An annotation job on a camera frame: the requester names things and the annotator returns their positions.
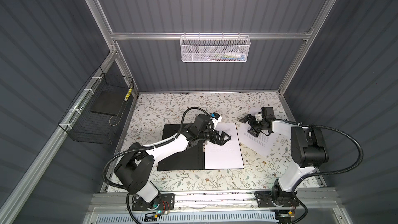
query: red wire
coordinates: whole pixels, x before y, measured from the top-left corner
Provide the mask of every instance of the red wire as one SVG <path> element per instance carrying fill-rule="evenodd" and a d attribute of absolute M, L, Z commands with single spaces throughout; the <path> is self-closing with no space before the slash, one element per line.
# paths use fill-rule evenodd
<path fill-rule="evenodd" d="M 166 210 L 166 206 L 164 205 L 164 201 L 162 201 L 162 203 L 163 203 L 163 212 L 162 212 L 162 214 L 163 214 L 164 211 Z"/>
<path fill-rule="evenodd" d="M 166 202 L 166 203 L 167 203 L 168 210 L 170 211 L 170 205 L 169 205 L 169 202 Z"/>
<path fill-rule="evenodd" d="M 292 205 L 292 208 L 294 208 L 293 212 L 295 213 L 296 212 L 296 206 L 293 207 L 293 204 L 291 203 L 291 201 L 289 201 L 289 203 L 290 203 L 290 205 Z"/>

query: table surface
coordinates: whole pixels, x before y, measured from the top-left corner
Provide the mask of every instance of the table surface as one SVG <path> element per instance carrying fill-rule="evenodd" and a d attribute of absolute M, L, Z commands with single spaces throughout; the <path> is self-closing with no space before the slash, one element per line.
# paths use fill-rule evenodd
<path fill-rule="evenodd" d="M 261 93 L 190 93 L 190 94 L 141 94 L 127 131 L 122 151 L 134 142 L 151 144 L 162 138 L 163 125 L 178 124 L 182 114 L 189 107 L 201 107 L 207 112 L 217 112 L 223 123 L 236 123 L 252 107 L 273 107 L 277 118 L 285 119 L 286 114 L 276 92 Z M 199 112 L 188 112 L 185 122 L 193 122 Z M 155 166 L 149 180 L 160 191 L 200 191 L 232 189 L 270 189 L 289 166 L 290 141 L 281 136 L 263 157 L 240 144 L 244 169 L 183 170 L 158 172 Z M 113 182 L 119 183 L 113 174 Z M 319 187 L 314 177 L 302 182 L 299 187 Z M 126 192 L 108 187 L 108 192 Z"/>

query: aluminum frame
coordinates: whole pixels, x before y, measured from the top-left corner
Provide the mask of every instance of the aluminum frame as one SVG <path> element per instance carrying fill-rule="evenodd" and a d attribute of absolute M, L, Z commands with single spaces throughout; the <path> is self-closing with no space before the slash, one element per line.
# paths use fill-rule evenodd
<path fill-rule="evenodd" d="M 85 1 L 94 17 L 94 20 L 98 25 L 99 30 L 102 33 L 103 38 L 105 39 L 109 47 L 109 50 L 115 48 L 117 50 L 117 53 L 119 54 L 119 57 L 116 59 L 116 64 L 119 67 L 120 72 L 122 73 L 123 76 L 131 77 L 134 79 L 129 69 L 129 66 L 127 65 L 126 59 L 124 58 L 121 52 L 119 45 L 111 38 L 110 34 L 112 33 L 112 28 L 105 16 L 105 13 L 101 7 L 99 0 L 85 0 Z M 138 95 L 139 90 L 135 81 L 134 81 L 134 91 L 135 94 Z"/>
<path fill-rule="evenodd" d="M 150 93 L 259 93 L 259 92 L 279 92 L 277 89 L 270 90 L 218 90 L 218 91 L 147 91 L 140 92 L 140 94 L 150 94 Z"/>
<path fill-rule="evenodd" d="M 251 40 L 308 40 L 311 32 L 248 32 L 248 33 L 162 33 L 162 32 L 112 32 L 112 40 L 179 40 L 186 38 L 213 38 L 214 36 L 227 39 L 238 39 L 240 36 L 249 36 Z"/>
<path fill-rule="evenodd" d="M 258 208 L 254 197 L 255 191 L 258 190 L 174 191 L 162 193 L 176 194 L 174 210 L 172 210 L 172 212 L 226 212 L 248 209 L 275 211 L 289 209 L 288 207 Z M 343 208 L 335 188 L 299 188 L 297 189 L 297 196 L 306 204 L 307 208 L 333 208 L 337 210 Z M 96 223 L 99 214 L 126 213 L 125 192 L 93 194 L 83 224 Z"/>
<path fill-rule="evenodd" d="M 278 93 L 278 97 L 279 97 L 279 101 L 281 102 L 281 105 L 282 105 L 283 109 L 286 112 L 287 120 L 296 122 L 296 119 L 294 118 L 293 113 L 290 110 L 290 107 L 289 107 L 289 105 L 286 102 L 285 97 L 281 93 Z"/>
<path fill-rule="evenodd" d="M 116 57 L 116 51 L 112 50 L 108 54 L 104 62 L 101 64 L 102 71 L 107 72 Z M 85 87 L 86 89 L 90 89 L 94 85 L 95 81 L 98 79 L 97 77 L 102 74 L 101 69 L 97 69 L 97 71 L 94 73 L 93 77 Z M 72 105 L 72 109 L 76 108 L 83 101 L 87 93 L 88 90 L 82 91 L 80 96 Z M 68 123 L 72 116 L 73 112 L 69 111 L 63 118 L 62 123 Z M 37 155 L 33 163 L 30 165 L 27 172 L 18 182 L 11 195 L 7 198 L 6 202 L 1 207 L 1 224 L 11 224 L 14 221 L 66 138 L 67 133 L 58 126 L 55 132 L 47 141 L 47 143 L 44 145 L 40 153 Z"/>
<path fill-rule="evenodd" d="M 346 208 L 333 208 L 333 211 L 339 224 L 353 224 Z"/>
<path fill-rule="evenodd" d="M 285 78 L 283 79 L 281 86 L 279 87 L 279 91 L 281 94 L 285 94 L 287 87 L 289 86 L 290 82 L 292 81 L 293 77 L 295 76 L 297 70 L 299 69 L 301 63 L 304 60 L 304 57 L 310 50 L 311 45 L 314 43 L 314 40 L 316 36 L 318 35 L 319 31 L 322 28 L 322 25 L 324 24 L 326 18 L 328 17 L 332 7 L 336 3 L 337 0 L 326 0 L 324 5 L 321 8 L 321 11 L 319 12 L 314 25 L 312 26 L 312 32 L 311 32 L 311 37 L 304 41 L 304 43 L 301 45 L 299 51 L 296 54 L 295 59 L 292 62 L 292 65 L 290 66 L 289 70 L 287 71 L 287 74 Z"/>

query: metal bracket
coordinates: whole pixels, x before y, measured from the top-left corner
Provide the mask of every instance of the metal bracket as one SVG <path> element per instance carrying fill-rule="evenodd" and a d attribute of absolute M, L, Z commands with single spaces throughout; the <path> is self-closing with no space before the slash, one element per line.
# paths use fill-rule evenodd
<path fill-rule="evenodd" d="M 92 88 L 87 88 L 87 89 L 83 89 L 83 91 L 90 91 L 90 92 L 92 92 L 93 93 L 93 95 L 94 95 L 94 91 L 93 91 L 93 89 Z"/>
<path fill-rule="evenodd" d="M 70 124 L 70 123 L 67 123 L 67 124 L 59 124 L 59 126 L 67 126 L 67 127 L 70 127 L 71 129 L 72 129 L 72 125 Z"/>
<path fill-rule="evenodd" d="M 82 111 L 80 110 L 80 108 L 69 109 L 69 111 L 71 111 L 71 112 L 77 111 L 80 115 L 82 114 Z"/>
<path fill-rule="evenodd" d="M 166 210 L 173 210 L 174 209 L 174 198 L 175 194 L 161 194 L 160 195 L 160 200 L 167 202 L 166 204 Z M 144 205 L 144 200 L 141 197 L 134 198 L 134 201 L 132 202 L 132 210 L 133 211 L 147 211 L 147 209 Z"/>
<path fill-rule="evenodd" d="M 99 79 L 99 81 L 102 82 L 102 77 L 92 77 L 92 78 Z"/>
<path fill-rule="evenodd" d="M 269 208 L 269 207 L 297 207 L 299 203 L 296 199 L 288 199 L 281 205 L 276 204 L 271 199 L 271 191 L 256 191 L 255 193 L 257 205 L 259 208 Z"/>
<path fill-rule="evenodd" d="M 333 212 L 336 215 L 339 224 L 352 224 L 346 208 L 333 208 Z"/>

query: black cable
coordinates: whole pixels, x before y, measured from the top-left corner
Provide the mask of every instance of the black cable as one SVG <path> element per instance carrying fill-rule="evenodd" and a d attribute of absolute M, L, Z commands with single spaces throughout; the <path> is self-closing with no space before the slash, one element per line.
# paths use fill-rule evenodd
<path fill-rule="evenodd" d="M 127 197 L 126 197 L 126 205 L 127 205 L 127 211 L 130 214 L 130 217 L 132 218 L 132 220 L 137 223 L 137 224 L 141 224 L 139 221 L 137 221 L 137 219 L 133 216 L 131 208 L 130 208 L 130 203 L 129 203 L 129 196 L 130 193 L 127 193 Z"/>
<path fill-rule="evenodd" d="M 185 110 L 184 114 L 182 115 L 181 123 L 180 123 L 180 129 L 178 130 L 177 135 L 174 137 L 174 139 L 172 138 L 172 139 L 170 139 L 170 140 L 168 140 L 168 141 L 166 141 L 166 142 L 157 144 L 157 145 L 155 145 L 155 148 L 159 148 L 159 147 L 162 147 L 162 146 L 164 146 L 164 145 L 167 145 L 167 144 L 173 142 L 173 141 L 181 134 L 182 128 L 183 128 L 183 124 L 184 124 L 185 115 L 187 114 L 187 112 L 188 112 L 189 110 L 192 110 L 192 109 L 201 110 L 202 112 L 206 113 L 207 116 L 210 116 L 210 115 L 209 115 L 205 110 L 203 110 L 202 108 L 199 108 L 199 107 L 189 107 L 187 110 Z M 109 179 L 106 177 L 106 171 L 107 171 L 109 165 L 111 165 L 111 163 L 112 163 L 114 160 L 116 160 L 118 157 L 121 157 L 121 156 L 123 156 L 123 155 L 125 155 L 125 154 L 127 154 L 127 153 L 130 153 L 130 152 L 142 152 L 142 151 L 152 150 L 152 149 L 153 149 L 153 146 L 142 147 L 142 148 L 136 148 L 136 149 L 132 149 L 132 150 L 127 150 L 127 151 L 124 151 L 124 152 L 121 152 L 121 153 L 119 153 L 119 154 L 114 155 L 114 156 L 105 164 L 105 166 L 104 166 L 103 169 L 102 169 L 102 180 L 103 180 L 107 185 L 109 185 L 109 186 L 112 186 L 112 187 L 115 187 L 115 188 L 120 188 L 120 189 L 127 189 L 127 188 L 124 187 L 123 185 L 114 183 L 114 182 L 112 182 L 111 180 L 109 180 Z"/>
<path fill-rule="evenodd" d="M 302 202 L 297 198 L 296 193 L 292 192 L 292 195 L 293 195 L 294 199 L 296 199 L 296 201 L 297 201 L 298 203 L 300 203 L 300 205 L 304 208 L 304 213 L 303 213 L 300 217 L 298 217 L 296 220 L 294 220 L 294 221 L 292 221 L 292 222 L 289 222 L 288 224 L 297 223 L 297 222 L 301 221 L 302 219 L 304 219 L 304 217 L 308 214 L 308 208 L 305 206 L 304 203 L 302 203 Z"/>
<path fill-rule="evenodd" d="M 289 123 L 289 124 L 296 124 L 296 125 L 298 125 L 296 122 L 291 122 L 291 121 L 287 121 L 287 120 L 285 120 L 285 122 L 286 122 L 286 123 Z M 356 167 L 358 167 L 358 166 L 360 165 L 360 163 L 362 162 L 362 160 L 363 160 L 363 150 L 362 150 L 362 147 L 361 147 L 361 145 L 356 141 L 356 139 L 353 138 L 353 137 L 351 137 L 349 134 L 347 134 L 347 133 L 345 133 L 345 132 L 343 132 L 343 131 L 341 131 L 341 130 L 339 130 L 339 129 L 333 128 L 333 127 L 326 127 L 326 126 L 321 126 L 321 125 L 316 125 L 316 124 L 312 124 L 312 125 L 300 124 L 300 126 L 301 126 L 301 127 L 321 128 L 321 129 L 331 130 L 331 131 L 340 133 L 341 135 L 343 135 L 343 136 L 347 137 L 348 139 L 350 139 L 351 142 L 353 142 L 353 143 L 355 144 L 355 146 L 356 146 L 357 149 L 358 149 L 358 158 L 357 158 L 357 160 L 356 160 L 352 165 L 348 166 L 347 168 L 339 169 L 339 170 L 335 170 L 335 171 L 331 171 L 331 172 L 315 172 L 315 173 L 310 173 L 310 174 L 307 174 L 307 175 L 301 177 L 301 178 L 293 185 L 293 187 L 292 187 L 292 192 L 296 191 L 297 186 L 298 186 L 302 181 L 304 181 L 304 179 L 306 179 L 306 178 L 308 178 L 308 177 L 321 176 L 321 175 L 336 175 L 336 174 L 341 174 L 341 173 L 349 172 L 349 171 L 355 169 Z"/>

